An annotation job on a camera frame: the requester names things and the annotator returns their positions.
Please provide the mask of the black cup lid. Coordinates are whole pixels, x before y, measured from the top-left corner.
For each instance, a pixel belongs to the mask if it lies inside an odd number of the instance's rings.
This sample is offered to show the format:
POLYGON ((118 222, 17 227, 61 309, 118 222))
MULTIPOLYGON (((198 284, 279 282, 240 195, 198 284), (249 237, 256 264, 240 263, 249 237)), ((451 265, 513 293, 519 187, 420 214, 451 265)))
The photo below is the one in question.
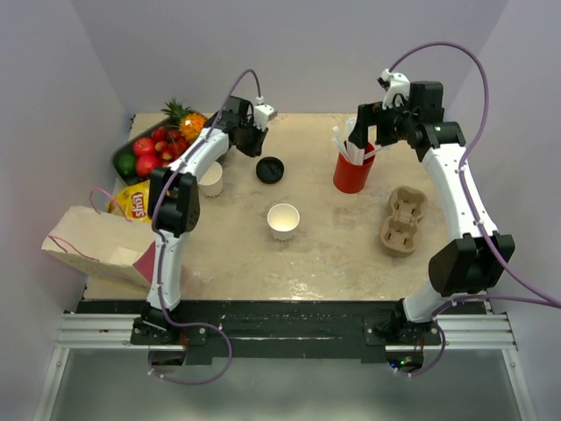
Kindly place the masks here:
POLYGON ((280 159, 268 156, 257 162, 255 172, 258 179, 264 184, 275 184, 282 179, 285 167, 280 159))

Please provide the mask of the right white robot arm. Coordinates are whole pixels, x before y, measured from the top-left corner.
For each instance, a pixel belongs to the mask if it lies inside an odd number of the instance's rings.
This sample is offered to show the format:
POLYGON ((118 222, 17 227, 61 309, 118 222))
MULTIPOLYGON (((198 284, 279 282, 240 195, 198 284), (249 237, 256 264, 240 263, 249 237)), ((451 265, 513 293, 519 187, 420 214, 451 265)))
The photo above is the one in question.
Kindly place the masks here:
POLYGON ((462 158, 466 147, 460 125, 444 118, 443 84, 410 82, 402 74, 381 76, 378 82, 385 96, 358 107, 349 140, 365 146, 374 127, 379 146, 406 141, 436 187, 449 238, 430 259, 427 283, 403 299, 404 315, 390 324, 393 339, 408 345, 421 335, 421 323, 431 320, 446 299, 494 287, 503 273, 500 261, 510 259, 515 242, 499 232, 477 191, 465 196, 464 189, 475 183, 462 158))

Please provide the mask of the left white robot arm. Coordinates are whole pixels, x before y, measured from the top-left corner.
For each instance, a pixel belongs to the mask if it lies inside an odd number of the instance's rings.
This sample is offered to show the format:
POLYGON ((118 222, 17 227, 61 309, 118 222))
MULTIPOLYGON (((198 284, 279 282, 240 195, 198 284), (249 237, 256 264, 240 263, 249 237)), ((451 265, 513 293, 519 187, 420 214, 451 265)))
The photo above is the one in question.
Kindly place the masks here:
POLYGON ((149 215, 155 235, 151 288, 136 323, 149 327, 162 344, 181 336, 181 322, 171 316, 181 301, 181 262, 189 234, 200 214, 198 182, 231 147, 249 157, 261 155, 268 123, 276 109, 259 96, 256 102, 229 96, 205 122, 201 133, 180 158, 150 175, 149 215))

